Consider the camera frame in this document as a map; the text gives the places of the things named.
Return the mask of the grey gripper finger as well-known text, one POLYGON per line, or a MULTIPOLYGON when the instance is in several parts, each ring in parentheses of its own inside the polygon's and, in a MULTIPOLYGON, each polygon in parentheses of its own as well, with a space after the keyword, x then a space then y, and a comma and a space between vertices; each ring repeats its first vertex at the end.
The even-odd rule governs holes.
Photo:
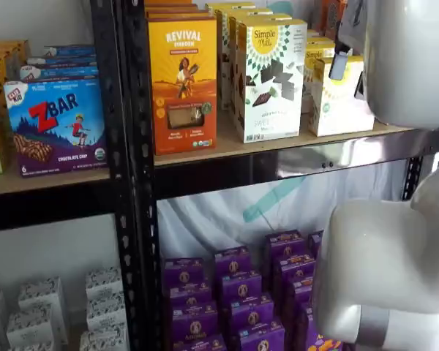
POLYGON ((354 98, 361 101, 366 101, 367 96, 366 96, 365 88, 366 88, 365 74, 364 71, 362 71, 359 76, 358 83, 356 84, 354 98))
POLYGON ((345 72, 346 64, 350 57, 352 48, 344 43, 337 43, 335 53, 329 70, 331 80, 341 80, 345 72))

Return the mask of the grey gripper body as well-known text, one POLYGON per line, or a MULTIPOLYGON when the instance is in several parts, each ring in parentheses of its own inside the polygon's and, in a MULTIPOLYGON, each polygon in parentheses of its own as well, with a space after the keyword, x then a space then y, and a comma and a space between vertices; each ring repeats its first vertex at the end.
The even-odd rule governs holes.
POLYGON ((337 32, 337 39, 349 48, 363 48, 367 28, 367 1, 348 0, 337 32))

